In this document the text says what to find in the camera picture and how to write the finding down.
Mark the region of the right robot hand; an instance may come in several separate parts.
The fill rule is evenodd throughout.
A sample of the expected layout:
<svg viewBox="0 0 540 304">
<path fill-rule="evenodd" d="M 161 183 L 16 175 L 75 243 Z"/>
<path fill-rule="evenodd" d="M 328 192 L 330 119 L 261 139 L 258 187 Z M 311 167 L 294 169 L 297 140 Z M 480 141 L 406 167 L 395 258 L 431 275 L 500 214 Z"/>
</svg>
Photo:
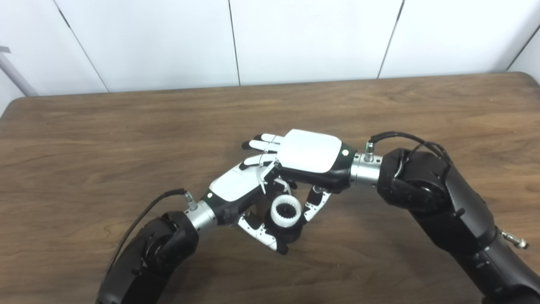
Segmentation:
<svg viewBox="0 0 540 304">
<path fill-rule="evenodd" d="M 357 150 L 335 136 L 292 129 L 285 136 L 259 134 L 243 142 L 242 148 L 260 152 L 240 164 L 242 171 L 262 167 L 259 181 L 269 183 L 280 177 L 312 186 L 301 217 L 305 223 L 322 209 L 331 194 L 339 194 L 351 186 L 351 168 Z"/>
</svg>

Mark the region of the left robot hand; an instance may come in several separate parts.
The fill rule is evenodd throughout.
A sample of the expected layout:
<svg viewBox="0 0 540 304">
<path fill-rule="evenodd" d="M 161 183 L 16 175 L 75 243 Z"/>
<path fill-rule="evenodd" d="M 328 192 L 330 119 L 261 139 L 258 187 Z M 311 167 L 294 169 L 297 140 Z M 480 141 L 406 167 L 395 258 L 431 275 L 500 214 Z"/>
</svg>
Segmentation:
<svg viewBox="0 0 540 304">
<path fill-rule="evenodd" d="M 292 195 L 296 184 L 280 177 L 263 183 L 262 167 L 242 171 L 240 164 L 212 181 L 189 219 L 202 231 L 211 225 L 238 225 L 271 250 L 287 254 L 302 232 L 302 205 Z"/>
</svg>

